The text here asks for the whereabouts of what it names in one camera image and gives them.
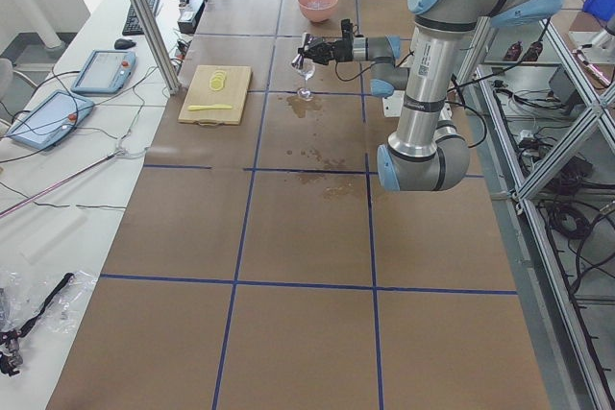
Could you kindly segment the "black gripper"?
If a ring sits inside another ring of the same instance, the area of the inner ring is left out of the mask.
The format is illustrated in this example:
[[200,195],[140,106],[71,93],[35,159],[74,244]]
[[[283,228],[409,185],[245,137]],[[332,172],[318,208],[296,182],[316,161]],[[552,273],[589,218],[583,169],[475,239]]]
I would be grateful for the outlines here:
[[353,56],[354,39],[352,36],[342,37],[335,41],[326,41],[323,37],[303,33],[302,47],[298,49],[298,57],[314,59],[318,64],[335,62],[350,62]]

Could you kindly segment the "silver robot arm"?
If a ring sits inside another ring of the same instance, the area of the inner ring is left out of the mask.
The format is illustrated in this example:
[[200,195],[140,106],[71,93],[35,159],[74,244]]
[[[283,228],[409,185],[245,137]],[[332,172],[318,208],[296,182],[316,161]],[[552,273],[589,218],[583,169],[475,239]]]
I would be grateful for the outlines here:
[[407,0],[414,15],[413,59],[396,66],[401,55],[395,36],[358,37],[349,21],[342,37],[327,42],[306,34],[292,65],[305,60],[369,61],[375,96],[404,92],[398,127],[377,153],[381,186],[389,191],[440,191],[466,175],[470,151],[453,122],[442,115],[462,37],[481,17],[496,28],[527,24],[557,13],[563,0]]

